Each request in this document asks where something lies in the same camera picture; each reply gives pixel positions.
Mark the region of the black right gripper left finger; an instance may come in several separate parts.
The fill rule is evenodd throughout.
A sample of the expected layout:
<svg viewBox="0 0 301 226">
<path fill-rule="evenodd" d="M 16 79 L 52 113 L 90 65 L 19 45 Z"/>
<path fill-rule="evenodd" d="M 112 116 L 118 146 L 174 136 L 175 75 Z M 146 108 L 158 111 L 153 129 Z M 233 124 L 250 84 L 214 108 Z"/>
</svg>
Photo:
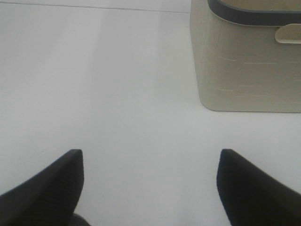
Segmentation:
<svg viewBox="0 0 301 226">
<path fill-rule="evenodd" d="M 70 150 L 0 196 L 2 226 L 82 226 L 74 210 L 84 184 L 83 154 Z"/>
</svg>

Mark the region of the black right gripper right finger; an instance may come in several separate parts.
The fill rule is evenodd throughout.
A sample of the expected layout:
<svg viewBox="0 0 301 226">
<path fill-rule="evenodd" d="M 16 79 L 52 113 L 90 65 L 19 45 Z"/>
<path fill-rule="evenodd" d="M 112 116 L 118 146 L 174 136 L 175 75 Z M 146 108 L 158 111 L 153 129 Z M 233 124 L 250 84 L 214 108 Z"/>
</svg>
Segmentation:
<svg viewBox="0 0 301 226">
<path fill-rule="evenodd" d="M 216 185 L 232 226 L 299 226 L 301 195 L 231 149 L 221 151 Z"/>
</svg>

